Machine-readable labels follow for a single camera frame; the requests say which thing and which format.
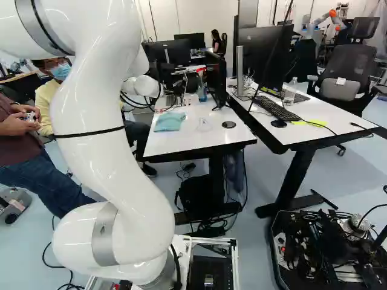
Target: yellow sticky note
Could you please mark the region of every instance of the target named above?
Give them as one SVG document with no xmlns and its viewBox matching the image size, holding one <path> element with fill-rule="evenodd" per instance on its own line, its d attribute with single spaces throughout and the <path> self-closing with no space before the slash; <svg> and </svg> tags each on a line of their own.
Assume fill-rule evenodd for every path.
<svg viewBox="0 0 387 290">
<path fill-rule="evenodd" d="M 291 123 L 294 125 L 308 124 L 308 125 L 312 125 L 312 126 L 316 126 L 316 127 L 322 127 L 322 126 L 327 125 L 326 121 L 321 121 L 321 120 L 317 120 L 317 119 L 311 119 L 311 120 L 308 120 L 307 122 L 305 122 L 305 121 L 292 121 Z"/>
</svg>

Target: jeans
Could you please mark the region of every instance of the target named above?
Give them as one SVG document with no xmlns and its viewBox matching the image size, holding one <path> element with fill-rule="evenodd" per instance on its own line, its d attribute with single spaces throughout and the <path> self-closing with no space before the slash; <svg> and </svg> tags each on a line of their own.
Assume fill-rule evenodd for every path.
<svg viewBox="0 0 387 290">
<path fill-rule="evenodd" d="M 137 141 L 136 160 L 141 161 L 151 127 L 141 122 L 132 121 L 124 121 L 124 125 L 128 142 L 133 144 L 135 140 Z"/>
<path fill-rule="evenodd" d="M 44 149 L 31 160 L 0 166 L 0 183 L 37 194 L 48 210 L 59 218 L 81 205 L 95 202 L 85 196 L 70 177 L 55 168 Z"/>
</svg>

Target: sticky note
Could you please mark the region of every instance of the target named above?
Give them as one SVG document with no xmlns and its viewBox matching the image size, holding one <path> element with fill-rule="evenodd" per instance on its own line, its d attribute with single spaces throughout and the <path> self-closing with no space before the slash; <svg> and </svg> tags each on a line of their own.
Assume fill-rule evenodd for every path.
<svg viewBox="0 0 387 290">
<path fill-rule="evenodd" d="M 308 120 L 308 122 L 310 122 L 310 123 L 307 123 L 305 121 L 292 121 L 291 123 L 293 125 L 305 125 L 305 124 L 307 124 L 307 125 L 312 125 L 312 126 L 316 126 L 316 127 L 322 127 L 322 126 L 327 125 L 326 121 L 321 121 L 321 120 L 317 120 L 317 119 L 311 119 L 311 120 Z"/>
<path fill-rule="evenodd" d="M 344 79 L 342 77 L 338 77 L 336 84 L 340 85 L 340 86 L 343 86 L 343 85 L 345 85 L 345 82 L 346 82 L 346 79 Z"/>
</svg>

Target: woman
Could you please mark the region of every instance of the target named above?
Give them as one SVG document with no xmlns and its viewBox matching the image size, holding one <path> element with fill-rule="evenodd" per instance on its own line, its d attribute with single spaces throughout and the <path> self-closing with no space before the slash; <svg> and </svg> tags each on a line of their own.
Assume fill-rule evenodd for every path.
<svg viewBox="0 0 387 290">
<path fill-rule="evenodd" d="M 213 53 L 221 53 L 222 40 L 220 39 L 219 31 L 214 29 L 211 31 Z"/>
</svg>

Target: hand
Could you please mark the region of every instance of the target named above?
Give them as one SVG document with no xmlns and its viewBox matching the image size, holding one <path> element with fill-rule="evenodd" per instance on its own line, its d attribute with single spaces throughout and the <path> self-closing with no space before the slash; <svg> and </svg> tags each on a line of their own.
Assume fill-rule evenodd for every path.
<svg viewBox="0 0 387 290">
<path fill-rule="evenodd" d="M 26 132 L 36 131 L 40 128 L 37 121 L 34 123 L 21 120 L 25 118 L 25 113 L 15 113 L 9 115 L 3 122 L 0 123 L 0 135 L 3 136 L 23 136 Z"/>
<path fill-rule="evenodd" d="M 38 107 L 32 107 L 29 105 L 18 105 L 18 104 L 13 104 L 11 105 L 12 109 L 16 113 L 29 113 L 29 112 L 34 112 L 35 117 L 39 122 L 41 121 L 41 110 Z"/>
</svg>

